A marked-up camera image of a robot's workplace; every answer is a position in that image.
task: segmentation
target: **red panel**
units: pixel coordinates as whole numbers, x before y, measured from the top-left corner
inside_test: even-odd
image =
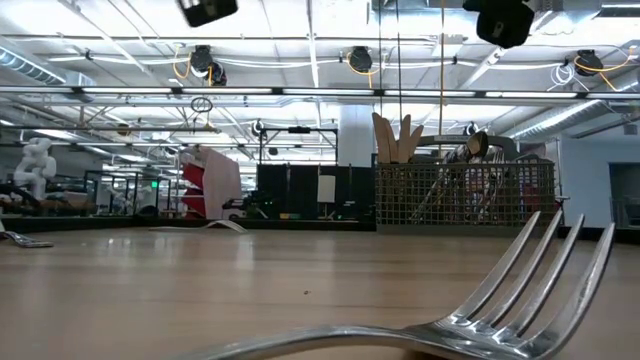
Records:
[[[202,189],[202,177],[204,176],[204,169],[193,165],[187,164],[183,169],[184,173],[182,174],[182,178],[191,182],[193,185]]]
[[[189,188],[184,193],[186,196],[202,196],[202,191],[196,188]],[[204,206],[204,198],[202,197],[183,197],[182,202],[187,205],[191,210],[197,212],[202,217],[206,218],[206,208]]]

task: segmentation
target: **ceiling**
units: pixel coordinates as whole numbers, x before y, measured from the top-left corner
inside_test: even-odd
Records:
[[[174,0],[79,0],[76,3],[86,18],[74,14],[60,1],[3,0],[0,34],[21,53],[34,56],[48,69],[79,72],[93,79],[98,86],[118,87],[205,86],[205,81],[193,74],[186,79],[178,75],[186,71],[188,53],[194,46],[207,44],[212,46],[214,58],[224,66],[229,87],[368,89],[369,76],[354,73],[341,61],[351,47],[363,45],[370,48],[375,66],[380,63],[380,58],[384,64],[384,68],[371,77],[374,89],[439,89],[443,51],[447,63],[443,70],[443,84],[448,89],[464,86],[472,90],[498,91],[607,91],[600,76],[575,76],[566,84],[556,85],[554,72],[565,59],[575,58],[577,50],[593,49],[603,59],[605,67],[629,59],[627,66],[607,72],[607,78],[614,81],[635,70],[637,63],[635,58],[628,56],[629,46],[640,41],[637,39],[640,19],[636,17],[594,17],[597,15],[594,12],[586,20],[572,22],[571,17],[563,16],[564,13],[553,13],[551,20],[542,19],[537,24],[539,27],[532,30],[524,46],[501,53],[497,61],[484,67],[478,75],[478,69],[487,56],[498,49],[477,38],[474,17],[468,21],[469,14],[460,13],[460,9],[447,10],[449,17],[445,22],[446,36],[442,46],[439,40],[442,28],[434,21],[439,18],[439,12],[435,18],[429,17],[433,12],[420,16],[403,13],[399,26],[394,21],[383,21],[380,27],[375,18],[368,16],[372,13],[367,12],[367,0],[238,0],[240,10],[236,14],[200,28],[188,26]],[[538,19],[543,15],[545,13],[538,12]],[[106,41],[96,27],[114,42]],[[146,71],[143,72],[136,64],[127,63],[131,60],[123,53],[129,54],[136,62],[144,63],[142,67]],[[85,58],[87,54],[93,60]],[[454,56],[458,63],[449,64]],[[168,63],[174,58],[181,59],[176,64],[178,75],[173,64]],[[316,61],[317,76],[313,66]],[[5,67],[0,67],[0,82],[4,85],[42,85]],[[34,94],[20,98],[71,120],[80,116],[80,107],[62,106],[62,98],[59,102]],[[263,102],[268,99],[257,98]],[[241,101],[242,97],[225,99]],[[345,104],[323,97],[316,99],[317,102],[293,102],[285,106],[229,106],[224,108],[225,112],[216,107],[208,115],[199,115],[192,126],[202,127],[208,122],[220,128],[221,134],[180,133],[173,134],[174,140],[229,145],[255,141],[246,139],[246,132],[258,118],[274,127],[337,127],[340,109]],[[195,118],[188,107],[181,113],[175,106],[105,109],[90,103],[83,105],[85,116],[105,110],[92,120],[91,126],[129,123],[132,126],[177,127],[184,123],[183,115],[190,117],[189,121]],[[502,105],[445,102],[440,118],[436,104],[404,103],[401,109],[397,100],[385,100],[382,106],[379,102],[372,105],[372,109],[381,111],[391,120],[397,120],[400,113],[411,114],[415,126],[425,125],[426,134],[437,134],[440,122],[444,132],[450,134],[459,133],[459,128],[470,121],[481,127],[495,123],[515,126],[557,106],[539,101]],[[105,132],[104,135],[114,141],[127,140],[114,132]],[[150,141],[151,137],[146,135],[136,134],[140,141]],[[328,144],[317,134],[283,134],[277,140],[288,144]],[[246,154],[235,150],[227,151],[227,155],[243,164],[252,163]],[[329,161],[333,156],[332,149],[294,149],[283,150],[279,158]]]

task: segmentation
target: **white robot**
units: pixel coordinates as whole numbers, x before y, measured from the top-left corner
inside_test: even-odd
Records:
[[[46,179],[56,175],[56,159],[49,156],[51,140],[46,138],[33,138],[29,144],[22,148],[22,161],[13,174],[17,186],[31,185],[31,195],[38,200],[45,196]]]

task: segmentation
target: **metal mesh basket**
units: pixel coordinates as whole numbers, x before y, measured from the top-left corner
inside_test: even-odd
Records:
[[[554,164],[547,160],[479,164],[379,164],[379,225],[521,227],[554,213]]]

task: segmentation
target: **white pillar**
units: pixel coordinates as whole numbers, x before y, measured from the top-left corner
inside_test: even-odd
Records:
[[[376,152],[371,106],[347,105],[340,110],[338,126],[338,165],[371,167]]]

